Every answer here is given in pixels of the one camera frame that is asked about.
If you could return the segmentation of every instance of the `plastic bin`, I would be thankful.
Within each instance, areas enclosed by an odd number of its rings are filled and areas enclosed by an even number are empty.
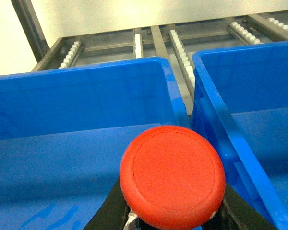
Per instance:
[[[192,128],[219,153],[227,182],[288,230],[288,42],[193,55]]]
[[[162,58],[0,76],[0,229],[83,229],[129,143],[164,124],[190,127]]]

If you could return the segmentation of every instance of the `red round object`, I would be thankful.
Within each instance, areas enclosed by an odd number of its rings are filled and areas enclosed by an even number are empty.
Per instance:
[[[146,223],[189,230],[220,207],[225,174],[216,150],[202,136],[179,126],[159,126],[126,149],[120,185],[130,208]]]

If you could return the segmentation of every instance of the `metal frame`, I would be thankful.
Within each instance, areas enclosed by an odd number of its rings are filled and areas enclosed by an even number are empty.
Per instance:
[[[30,0],[11,0],[11,2],[24,29],[34,57],[39,62],[48,52],[49,46],[33,5]]]

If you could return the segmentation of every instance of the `red disc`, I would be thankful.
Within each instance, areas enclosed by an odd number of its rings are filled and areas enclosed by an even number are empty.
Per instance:
[[[220,207],[225,174],[217,152],[202,136],[179,126],[159,126],[126,149],[120,185],[130,208],[146,223],[189,230]]]

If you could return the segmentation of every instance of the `bin bottom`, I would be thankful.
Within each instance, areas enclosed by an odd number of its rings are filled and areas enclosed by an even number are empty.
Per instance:
[[[232,115],[288,208],[288,107]]]
[[[119,177],[148,124],[0,141],[0,229],[80,230]]]

